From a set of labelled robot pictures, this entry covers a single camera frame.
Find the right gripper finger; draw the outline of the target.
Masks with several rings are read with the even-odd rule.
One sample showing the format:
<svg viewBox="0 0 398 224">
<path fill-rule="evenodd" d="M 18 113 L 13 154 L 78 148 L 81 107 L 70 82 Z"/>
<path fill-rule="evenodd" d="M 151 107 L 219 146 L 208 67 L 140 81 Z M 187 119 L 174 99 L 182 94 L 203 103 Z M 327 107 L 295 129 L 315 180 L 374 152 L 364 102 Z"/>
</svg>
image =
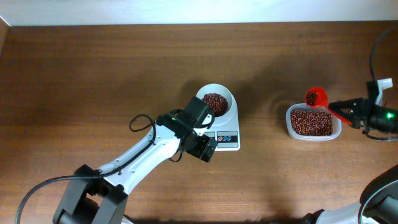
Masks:
<svg viewBox="0 0 398 224">
<path fill-rule="evenodd" d="M 355 116 L 353 113 L 344 113 L 340 110 L 334 112 L 335 116 L 342 120 L 344 123 L 348 124 L 352 128 L 360 128 L 361 120 Z"/>
<path fill-rule="evenodd" d="M 334 112 L 354 112 L 363 102 L 363 98 L 355 98 L 351 100 L 336 101 L 328 105 L 328 108 Z"/>
</svg>

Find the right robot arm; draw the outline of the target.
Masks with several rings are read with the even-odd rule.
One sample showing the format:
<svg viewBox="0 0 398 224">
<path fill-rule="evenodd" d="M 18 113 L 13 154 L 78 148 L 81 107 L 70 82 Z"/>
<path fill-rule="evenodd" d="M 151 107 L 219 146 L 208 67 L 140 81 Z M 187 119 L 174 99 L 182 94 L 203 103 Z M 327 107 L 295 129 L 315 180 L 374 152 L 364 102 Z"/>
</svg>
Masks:
<svg viewBox="0 0 398 224">
<path fill-rule="evenodd" d="M 397 110 L 378 102 L 358 98 L 330 103 L 332 112 L 354 125 L 364 121 L 365 135 L 372 129 L 397 134 Z M 337 210 L 318 210 L 306 214 L 300 221 L 306 224 L 397 223 L 397 166 L 372 180 L 358 202 Z"/>
</svg>

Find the orange measuring scoop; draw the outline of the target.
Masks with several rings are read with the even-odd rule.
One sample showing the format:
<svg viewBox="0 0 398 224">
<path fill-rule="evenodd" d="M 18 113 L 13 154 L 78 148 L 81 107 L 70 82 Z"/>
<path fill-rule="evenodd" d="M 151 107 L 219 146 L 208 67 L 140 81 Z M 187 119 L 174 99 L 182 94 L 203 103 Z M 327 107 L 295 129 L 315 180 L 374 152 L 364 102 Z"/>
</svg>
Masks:
<svg viewBox="0 0 398 224">
<path fill-rule="evenodd" d="M 351 121 L 347 120 L 338 113 L 335 113 L 331 109 L 329 109 L 328 96 L 326 91 L 322 87 L 313 87 L 309 89 L 304 96 L 304 102 L 307 106 L 311 108 L 315 109 L 324 108 L 327 111 L 329 111 L 332 115 L 340 119 L 342 122 L 348 125 L 352 125 Z"/>
</svg>

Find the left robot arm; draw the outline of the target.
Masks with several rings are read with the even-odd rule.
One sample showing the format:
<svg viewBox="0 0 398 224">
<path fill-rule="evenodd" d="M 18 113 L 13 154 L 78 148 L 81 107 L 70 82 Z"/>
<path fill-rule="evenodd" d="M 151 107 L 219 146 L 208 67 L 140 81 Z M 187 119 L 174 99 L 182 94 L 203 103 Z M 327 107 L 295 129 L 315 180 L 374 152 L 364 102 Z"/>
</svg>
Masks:
<svg viewBox="0 0 398 224">
<path fill-rule="evenodd" d="M 195 96 L 185 109 L 158 116 L 145 137 L 117 159 L 96 170 L 86 164 L 79 167 L 52 221 L 130 223 L 124 214 L 129 194 L 161 162 L 184 152 L 210 161 L 217 142 L 204 135 L 204 131 L 214 120 L 211 107 Z"/>
</svg>

